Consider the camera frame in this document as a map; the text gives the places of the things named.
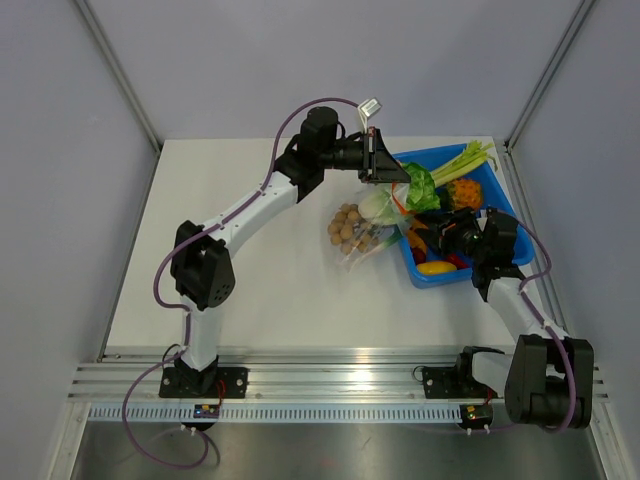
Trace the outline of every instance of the blue plastic basket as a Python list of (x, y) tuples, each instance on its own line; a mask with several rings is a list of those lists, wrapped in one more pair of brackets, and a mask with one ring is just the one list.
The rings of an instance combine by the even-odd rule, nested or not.
[[(446, 147), (427, 148), (425, 150), (397, 153), (394, 157), (403, 163), (415, 162), (428, 170), (434, 170), (462, 153), (465, 148), (466, 144), (448, 145)], [(465, 178), (471, 178), (482, 185), (484, 193), (484, 204), (482, 205), (482, 208), (496, 207), (511, 215), (515, 215), (509, 200), (498, 183), (498, 179), (491, 170), (489, 162), (484, 163), (481, 167), (476, 168), (473, 172), (465, 175)], [(402, 256), (404, 257), (404, 261), (407, 265), (407, 270), (409, 270), (411, 283), (413, 283), (417, 288), (436, 287), (438, 285), (461, 282), (471, 278), (471, 268), (442, 273), (439, 275), (423, 275), (418, 271), (416, 264), (413, 261), (409, 241), (406, 237), (400, 241), (400, 249), (402, 250)], [(427, 261), (437, 259), (440, 259), (440, 257), (430, 250), (428, 252)], [(513, 261), (516, 265), (526, 265), (531, 262), (532, 259), (533, 245), (531, 244), (531, 240), (522, 227), (518, 227), (518, 237), (516, 239), (515, 256)]]

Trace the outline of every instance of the white wall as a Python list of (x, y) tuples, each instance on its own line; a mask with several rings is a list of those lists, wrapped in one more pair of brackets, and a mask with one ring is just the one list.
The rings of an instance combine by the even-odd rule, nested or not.
[(388, 135), (504, 137), (578, 3), (91, 0), (164, 138), (271, 137), (326, 95), (378, 96)]
[(96, 358), (154, 159), (71, 3), (0, 6), (0, 470), (35, 479)]
[(515, 147), (563, 310), (640, 462), (640, 3), (599, 2)]

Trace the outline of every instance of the black joint actuator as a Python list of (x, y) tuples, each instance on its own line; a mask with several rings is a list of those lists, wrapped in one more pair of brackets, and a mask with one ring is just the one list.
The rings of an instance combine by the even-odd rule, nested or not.
[[(178, 228), (175, 246), (202, 232), (202, 225), (187, 220)], [(176, 290), (189, 297), (198, 307), (217, 307), (224, 302), (236, 285), (231, 256), (223, 240), (209, 235), (180, 250), (171, 261), (171, 276)]]
[[(570, 428), (586, 428), (591, 421), (593, 348), (586, 340), (565, 338), (562, 344), (576, 384), (576, 406)], [(553, 366), (558, 375), (548, 375)], [(505, 406), (514, 423), (557, 427), (569, 410), (569, 384), (555, 342), (539, 335), (521, 335), (513, 355), (504, 392)]]

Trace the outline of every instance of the gray metal floor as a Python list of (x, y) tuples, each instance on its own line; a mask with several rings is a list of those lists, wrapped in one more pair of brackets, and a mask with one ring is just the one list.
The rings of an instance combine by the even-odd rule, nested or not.
[[(144, 443), (175, 424), (134, 425)], [(218, 424), (207, 433), (211, 453), (198, 469), (181, 472), (137, 454), (122, 425), (87, 424), (75, 480), (101, 479), (603, 479), (590, 434), (549, 435), (517, 427), (490, 436), (451, 434), (454, 426), (350, 424)], [(167, 461), (192, 462), (202, 446), (187, 434), (149, 446)]]

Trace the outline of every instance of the robotic arm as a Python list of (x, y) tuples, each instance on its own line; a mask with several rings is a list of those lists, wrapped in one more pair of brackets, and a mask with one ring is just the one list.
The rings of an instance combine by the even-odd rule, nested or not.
[[(477, 392), (480, 385), (489, 387), (504, 397), (514, 423), (557, 427), (569, 411), (568, 376), (572, 375), (575, 407), (567, 426), (587, 427), (593, 394), (593, 348), (586, 340), (570, 338), (534, 306), (541, 317), (536, 318), (525, 303), (521, 293), (524, 275), (513, 264), (518, 221), (492, 208), (482, 219), (483, 227), (470, 208), (424, 213), (417, 218), (427, 228), (416, 233), (432, 250), (442, 256), (462, 252), (473, 260), (473, 286), (500, 315), (516, 341), (513, 358), (493, 349), (465, 348), (456, 366), (446, 372), (446, 381), (458, 387), (452, 390)], [(550, 333), (567, 352), (570, 372)]]
[[(191, 344), (169, 372), (172, 378), (166, 380), (174, 393), (167, 396), (175, 392), (177, 395), (187, 392), (191, 396), (202, 396), (211, 389), (217, 371), (220, 305), (235, 286), (231, 259), (264, 224), (304, 200), (320, 185), (325, 170), (355, 170), (363, 183), (411, 181), (385, 147), (380, 130), (367, 126), (368, 118), (379, 108), (380, 104), (375, 99), (360, 105), (358, 111), (363, 132), (346, 137), (343, 127), (340, 138), (337, 138), (337, 133), (341, 124), (335, 110), (328, 107), (309, 110), (300, 133), (292, 138), (285, 152), (275, 161), (274, 171), (264, 190), (250, 192), (226, 212), (203, 225), (186, 221), (178, 228), (176, 246), (223, 219), (233, 217), (232, 221), (191, 243), (172, 259), (171, 275), (176, 280), (176, 289), (181, 295), (181, 302), (191, 310)], [(257, 194), (259, 196), (253, 202), (248, 202)]]
[[(192, 340), (185, 354), (175, 360), (174, 368), (165, 369), (163, 385), (171, 384), (171, 390), (163, 391), (161, 387), (161, 397), (215, 396), (212, 387), (218, 373), (220, 306), (235, 286), (231, 259), (265, 223), (304, 200), (320, 185), (326, 169), (355, 170), (364, 183), (410, 182), (409, 175), (386, 149), (380, 130), (367, 126), (367, 119), (379, 108), (376, 100), (363, 103), (359, 107), (363, 131), (347, 137), (333, 109), (311, 109), (300, 133), (276, 160), (266, 188), (250, 192), (227, 212), (203, 225), (186, 221), (178, 228), (176, 246), (233, 216), (232, 221), (173, 257), (171, 275), (182, 303), (191, 309), (191, 324), (185, 328), (191, 328)], [(342, 134), (337, 138), (339, 126)], [(243, 208), (256, 195), (259, 196)], [(569, 405), (567, 372), (557, 346), (520, 296), (519, 285), (524, 277), (512, 263), (517, 221), (492, 209), (484, 228), (480, 228), (470, 209), (426, 213), (419, 219), (428, 228), (417, 233), (436, 253), (446, 256), (462, 252), (473, 259), (474, 287), (517, 339), (513, 359), (491, 349), (465, 348), (456, 366), (444, 372), (448, 375), (446, 381), (461, 387), (452, 392), (466, 392), (467, 398), (477, 398), (478, 391), (491, 388), (505, 397), (514, 422), (559, 425)], [(553, 328), (569, 352), (576, 379), (577, 401), (570, 426), (586, 427), (591, 416), (593, 350), (588, 342), (571, 339), (554, 322), (547, 322), (545, 326)]]

